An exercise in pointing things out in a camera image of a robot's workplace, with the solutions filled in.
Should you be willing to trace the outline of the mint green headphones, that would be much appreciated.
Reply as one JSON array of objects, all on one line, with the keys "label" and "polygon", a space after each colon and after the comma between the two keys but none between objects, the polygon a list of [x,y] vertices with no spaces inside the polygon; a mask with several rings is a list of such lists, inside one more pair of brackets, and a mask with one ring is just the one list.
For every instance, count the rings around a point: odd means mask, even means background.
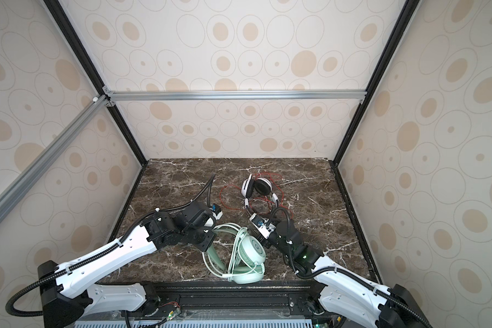
[{"label": "mint green headphones", "polygon": [[264,278],[265,250],[246,227],[234,223],[221,224],[216,225],[213,232],[217,235],[232,235],[234,243],[227,265],[222,262],[213,246],[202,253],[204,264],[212,275],[236,284],[253,284]]}]

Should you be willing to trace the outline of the white black red headphones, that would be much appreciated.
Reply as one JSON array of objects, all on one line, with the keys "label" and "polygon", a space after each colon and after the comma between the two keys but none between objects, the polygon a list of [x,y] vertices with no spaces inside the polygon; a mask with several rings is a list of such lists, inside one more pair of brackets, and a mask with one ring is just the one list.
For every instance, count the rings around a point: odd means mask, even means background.
[{"label": "white black red headphones", "polygon": [[269,196],[270,200],[276,205],[280,205],[278,196],[273,192],[273,185],[267,178],[254,177],[252,174],[243,181],[241,195],[244,198],[244,208],[249,214],[254,214],[254,209],[250,206],[250,199],[254,194]]}]

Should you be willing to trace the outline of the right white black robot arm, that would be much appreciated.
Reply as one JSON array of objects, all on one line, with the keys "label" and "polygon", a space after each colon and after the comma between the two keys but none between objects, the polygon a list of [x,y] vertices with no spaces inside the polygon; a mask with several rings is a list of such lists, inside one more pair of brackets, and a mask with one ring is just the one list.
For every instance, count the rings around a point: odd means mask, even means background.
[{"label": "right white black robot arm", "polygon": [[303,242],[292,221],[251,219],[265,247],[273,246],[302,280],[319,283],[323,310],[363,327],[430,327],[413,295],[402,285],[389,287],[359,276]]}]

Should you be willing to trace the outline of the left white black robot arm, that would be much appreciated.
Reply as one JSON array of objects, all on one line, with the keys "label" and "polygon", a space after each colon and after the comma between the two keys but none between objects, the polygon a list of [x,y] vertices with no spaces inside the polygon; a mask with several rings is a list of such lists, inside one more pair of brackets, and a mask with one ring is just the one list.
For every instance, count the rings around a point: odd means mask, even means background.
[{"label": "left white black robot arm", "polygon": [[38,268],[38,281],[8,299],[5,311],[14,317],[42,317],[45,327],[66,327],[89,314],[134,312],[153,298],[143,284],[102,287],[97,282],[144,255],[177,244],[206,251],[221,207],[191,201],[173,209],[155,209],[135,221],[112,242],[78,259]]}]

